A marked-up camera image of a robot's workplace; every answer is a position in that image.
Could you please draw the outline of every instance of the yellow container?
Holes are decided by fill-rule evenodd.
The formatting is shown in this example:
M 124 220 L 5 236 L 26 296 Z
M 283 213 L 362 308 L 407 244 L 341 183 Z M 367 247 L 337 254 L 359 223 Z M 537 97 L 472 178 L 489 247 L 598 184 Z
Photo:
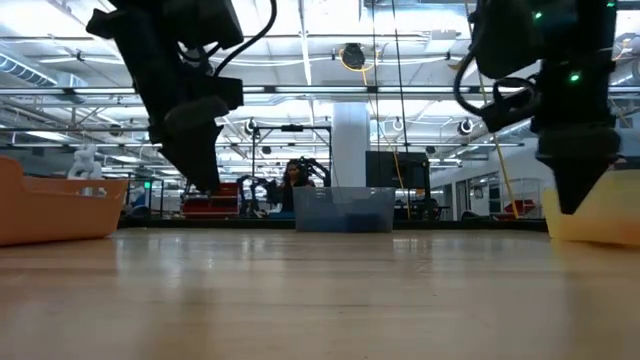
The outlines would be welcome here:
M 555 190 L 545 190 L 543 207 L 556 240 L 640 246 L 640 170 L 604 173 L 573 215 L 560 212 Z

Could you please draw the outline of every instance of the wooden table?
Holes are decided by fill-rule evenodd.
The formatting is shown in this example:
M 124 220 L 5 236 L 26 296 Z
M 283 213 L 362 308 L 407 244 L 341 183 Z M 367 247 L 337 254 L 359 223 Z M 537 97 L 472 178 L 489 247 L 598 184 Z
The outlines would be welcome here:
M 0 248 L 0 359 L 638 359 L 640 253 L 527 232 Z

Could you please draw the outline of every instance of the white pillar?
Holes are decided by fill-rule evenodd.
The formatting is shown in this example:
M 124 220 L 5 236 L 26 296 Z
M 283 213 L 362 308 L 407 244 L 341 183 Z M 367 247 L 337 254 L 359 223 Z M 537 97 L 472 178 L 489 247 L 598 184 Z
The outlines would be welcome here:
M 334 187 L 366 186 L 369 130 L 367 103 L 333 104 L 332 185 Z

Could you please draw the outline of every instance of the metal frame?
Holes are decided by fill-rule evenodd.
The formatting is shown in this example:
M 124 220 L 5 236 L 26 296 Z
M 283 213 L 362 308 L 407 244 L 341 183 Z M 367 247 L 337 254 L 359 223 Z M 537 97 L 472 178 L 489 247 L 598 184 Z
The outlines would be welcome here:
M 264 139 L 266 139 L 269 135 L 271 135 L 272 132 L 278 130 L 278 131 L 282 131 L 282 132 L 300 132 L 300 131 L 291 131 L 288 128 L 290 128 L 291 125 L 284 125 L 284 126 L 255 126 L 253 128 L 253 132 L 251 135 L 251 176 L 256 176 L 256 147 L 258 145 L 260 145 Z M 327 146 L 329 148 L 329 171 L 331 172 L 332 170 L 332 165 L 333 165 L 333 134 L 331 133 L 331 126 L 296 126 L 296 129 L 302 129 L 302 131 L 305 130 L 311 130 L 314 134 L 316 134 L 316 136 L 322 141 L 322 143 L 324 143 L 324 145 L 322 145 L 321 143 L 319 143 L 318 145 L 314 145 L 314 146 Z M 262 136 L 260 138 L 260 141 L 256 142 L 256 132 L 260 131 L 260 130 L 266 130 L 267 133 Z M 320 134 L 318 134 L 317 130 L 326 130 L 329 133 L 329 141 L 327 142 L 326 140 L 324 140 L 324 138 L 322 136 L 320 136 Z M 297 146 L 296 143 L 290 143 L 287 144 L 285 146 Z

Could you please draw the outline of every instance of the person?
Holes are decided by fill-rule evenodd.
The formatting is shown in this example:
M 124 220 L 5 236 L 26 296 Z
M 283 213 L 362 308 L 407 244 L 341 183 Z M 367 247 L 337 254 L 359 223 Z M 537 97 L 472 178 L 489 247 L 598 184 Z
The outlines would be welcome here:
M 315 187 L 313 181 L 309 180 L 309 174 L 300 166 L 297 160 L 290 160 L 282 177 L 280 190 L 282 191 L 281 212 L 293 212 L 293 188 L 311 186 Z

